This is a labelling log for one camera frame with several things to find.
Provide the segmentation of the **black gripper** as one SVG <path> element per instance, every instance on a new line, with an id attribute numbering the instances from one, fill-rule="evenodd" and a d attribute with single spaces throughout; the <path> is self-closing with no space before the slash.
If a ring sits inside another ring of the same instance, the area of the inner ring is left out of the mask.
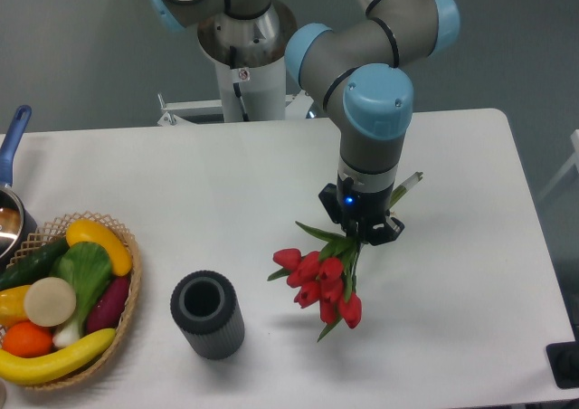
<path id="1" fill-rule="evenodd" d="M 404 230 L 402 221 L 386 215 L 394 186 L 378 192 L 362 192 L 355 189 L 354 180 L 339 178 L 337 184 L 328 183 L 318 194 L 318 199 L 334 224 L 344 231 L 365 227 L 364 243 L 381 245 L 394 242 Z"/>

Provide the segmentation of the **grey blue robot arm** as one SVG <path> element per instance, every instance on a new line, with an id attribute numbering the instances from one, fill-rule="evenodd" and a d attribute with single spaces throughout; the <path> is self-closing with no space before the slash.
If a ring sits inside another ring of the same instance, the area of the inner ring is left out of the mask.
<path id="1" fill-rule="evenodd" d="M 174 31 L 193 26 L 214 63 L 228 122 L 283 119 L 293 79 L 338 127 L 337 181 L 319 195 L 330 219 L 361 243 L 394 241 L 394 180 L 413 115 L 409 62 L 454 43 L 454 0 L 358 0 L 365 19 L 338 33 L 298 26 L 278 0 L 150 0 Z"/>

